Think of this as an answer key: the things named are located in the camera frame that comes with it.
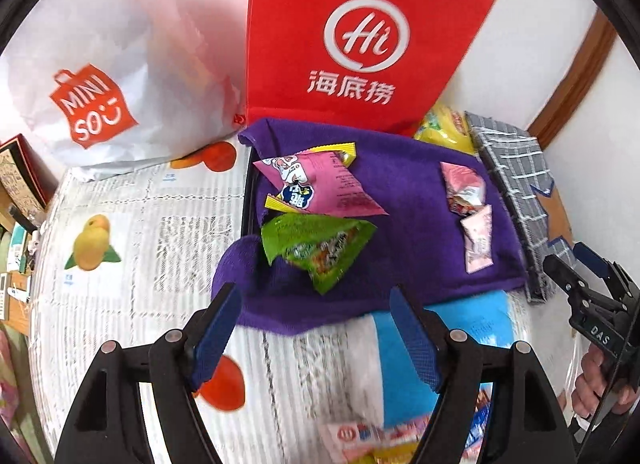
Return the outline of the right hand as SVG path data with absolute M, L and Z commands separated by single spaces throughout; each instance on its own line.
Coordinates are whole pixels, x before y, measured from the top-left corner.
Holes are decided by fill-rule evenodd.
M 572 392 L 573 410 L 581 418 L 590 418 L 596 412 L 606 385 L 608 385 L 601 371 L 603 361 L 602 350 L 593 344 L 589 346 L 585 356 L 582 357 L 582 373 L 577 377 L 575 389 Z M 623 387 L 618 393 L 617 402 L 612 406 L 611 412 L 614 414 L 628 412 L 638 397 L 638 392 L 629 386 Z

